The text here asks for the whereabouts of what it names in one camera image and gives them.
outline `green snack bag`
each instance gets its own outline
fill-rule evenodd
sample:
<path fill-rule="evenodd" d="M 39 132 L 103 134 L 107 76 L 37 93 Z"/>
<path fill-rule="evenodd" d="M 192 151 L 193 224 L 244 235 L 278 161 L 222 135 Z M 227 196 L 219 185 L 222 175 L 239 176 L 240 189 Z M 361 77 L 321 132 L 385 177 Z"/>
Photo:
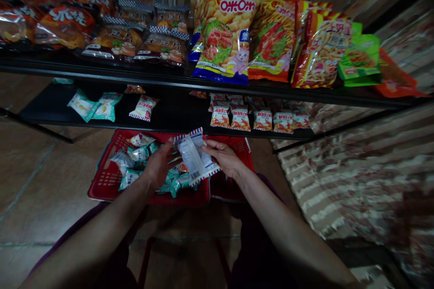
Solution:
<path fill-rule="evenodd" d="M 99 103 L 90 101 L 81 89 L 77 89 L 74 97 L 69 101 L 68 106 L 72 107 L 74 111 L 80 114 L 83 120 L 87 123 L 95 114 Z"/>
<path fill-rule="evenodd" d="M 103 93 L 103 96 L 99 99 L 99 107 L 95 114 L 92 116 L 93 120 L 110 120 L 114 122 L 114 106 L 122 99 L 120 93 Z"/>
<path fill-rule="evenodd" d="M 118 191 L 125 190 L 129 187 L 135 180 L 137 180 L 141 176 L 142 172 L 134 170 L 132 168 L 127 168 L 125 171 L 125 176 L 122 177 L 121 185 L 119 186 Z"/>
<path fill-rule="evenodd" d="M 358 87 L 381 84 L 379 53 L 380 39 L 377 36 L 354 35 L 338 64 L 339 77 L 344 81 L 344 85 Z"/>

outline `red plastic basket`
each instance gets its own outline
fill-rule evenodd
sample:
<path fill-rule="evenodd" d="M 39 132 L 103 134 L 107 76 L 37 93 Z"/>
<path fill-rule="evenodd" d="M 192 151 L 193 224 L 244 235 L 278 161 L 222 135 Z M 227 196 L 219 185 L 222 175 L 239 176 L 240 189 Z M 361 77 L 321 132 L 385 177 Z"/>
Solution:
<path fill-rule="evenodd" d="M 105 151 L 103 152 L 99 164 L 98 170 L 90 184 L 88 190 L 88 197 L 94 200 L 101 201 L 113 201 L 121 192 L 118 191 L 121 183 L 122 175 L 118 169 L 116 163 L 109 160 L 110 155 L 115 153 L 122 147 L 126 147 L 127 139 L 140 133 L 138 130 L 124 130 L 117 129 L 113 134 L 111 141 L 107 144 Z M 146 135 L 151 136 L 158 142 L 164 143 L 171 136 L 175 137 L 178 133 L 165 133 L 165 132 L 144 132 Z M 224 136 L 209 136 L 208 139 L 213 139 L 219 142 L 223 142 L 232 147 L 238 157 L 253 170 L 253 164 L 251 159 L 251 153 L 249 146 L 244 138 L 241 137 L 224 137 Z M 224 176 L 223 173 L 217 173 L 216 179 Z M 209 180 L 203 180 L 198 190 L 185 189 L 177 193 L 176 199 L 172 198 L 170 193 L 155 194 L 152 196 L 150 205 L 178 205 L 178 206 L 204 206 L 210 201 L 210 184 Z"/>

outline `shelf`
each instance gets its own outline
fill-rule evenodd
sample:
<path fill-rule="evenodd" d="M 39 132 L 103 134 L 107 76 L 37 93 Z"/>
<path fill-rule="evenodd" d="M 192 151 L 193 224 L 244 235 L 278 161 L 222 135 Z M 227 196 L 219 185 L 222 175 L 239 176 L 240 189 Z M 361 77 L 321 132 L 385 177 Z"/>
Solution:
<path fill-rule="evenodd" d="M 399 109 L 411 105 L 412 98 L 383 98 L 368 87 L 338 89 L 295 89 L 290 84 L 269 80 L 251 80 L 250 86 L 223 84 L 191 77 L 193 65 L 187 70 L 147 66 L 115 66 L 74 56 L 66 51 L 40 54 L 0 53 L 0 71 L 29 75 L 46 75 L 88 81 L 104 81 L 118 84 L 147 84 L 243 94 L 260 97 L 284 98 L 315 103 L 328 103 L 380 109 Z"/>
<path fill-rule="evenodd" d="M 103 92 L 123 93 L 126 86 L 121 84 L 95 83 L 78 80 L 74 85 L 50 84 L 27 107 L 20 112 L 23 119 L 38 124 L 84 126 L 99 128 L 122 128 L 144 131 L 188 133 L 203 127 L 208 135 L 243 136 L 268 139 L 309 140 L 315 134 L 311 129 L 295 130 L 293 135 L 276 132 L 236 131 L 220 127 L 210 127 L 211 113 L 208 112 L 209 99 L 199 99 L 188 95 L 188 91 L 176 87 L 147 87 L 146 94 L 159 98 L 160 102 L 152 111 L 151 122 L 129 117 L 139 100 L 139 94 L 124 94 L 116 105 L 116 121 L 90 120 L 81 118 L 68 102 L 77 87 L 92 101 L 98 101 Z M 250 114 L 250 126 L 253 115 Z"/>

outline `floor tile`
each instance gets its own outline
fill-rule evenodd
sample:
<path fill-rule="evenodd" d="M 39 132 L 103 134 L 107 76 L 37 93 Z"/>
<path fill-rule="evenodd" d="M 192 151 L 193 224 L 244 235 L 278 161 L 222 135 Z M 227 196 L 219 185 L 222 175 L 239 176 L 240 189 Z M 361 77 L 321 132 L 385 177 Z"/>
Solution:
<path fill-rule="evenodd" d="M 227 203 L 211 200 L 203 208 L 150 206 L 136 238 L 209 238 L 239 236 L 241 221 Z"/>
<path fill-rule="evenodd" d="M 46 156 L 54 138 L 16 123 L 0 124 L 0 216 Z"/>
<path fill-rule="evenodd" d="M 50 246 L 0 247 L 0 288 L 15 289 Z"/>
<path fill-rule="evenodd" d="M 0 228 L 0 242 L 55 242 L 97 204 L 87 197 L 97 162 L 113 130 L 99 129 L 74 144 L 56 143 Z"/>
<path fill-rule="evenodd" d="M 248 140 L 255 171 L 264 174 L 271 181 L 285 204 L 293 212 L 301 215 L 277 156 L 273 155 L 273 147 L 270 140 L 257 138 L 249 138 Z"/>

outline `orange snack bag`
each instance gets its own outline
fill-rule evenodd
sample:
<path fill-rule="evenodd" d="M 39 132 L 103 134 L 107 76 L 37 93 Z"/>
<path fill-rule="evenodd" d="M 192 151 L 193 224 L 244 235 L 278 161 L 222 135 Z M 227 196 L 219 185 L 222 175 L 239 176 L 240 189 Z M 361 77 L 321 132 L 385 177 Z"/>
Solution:
<path fill-rule="evenodd" d="M 228 102 L 214 101 L 212 103 L 212 118 L 210 126 L 220 126 L 230 129 L 229 115 L 227 114 L 228 110 Z"/>
<path fill-rule="evenodd" d="M 249 117 L 247 116 L 247 107 L 247 105 L 231 105 L 231 129 L 250 132 L 250 122 Z"/>
<path fill-rule="evenodd" d="M 417 81 L 402 71 L 382 48 L 380 48 L 378 62 L 380 64 L 383 83 L 372 87 L 381 95 L 387 98 L 406 96 L 430 97 L 416 90 Z"/>

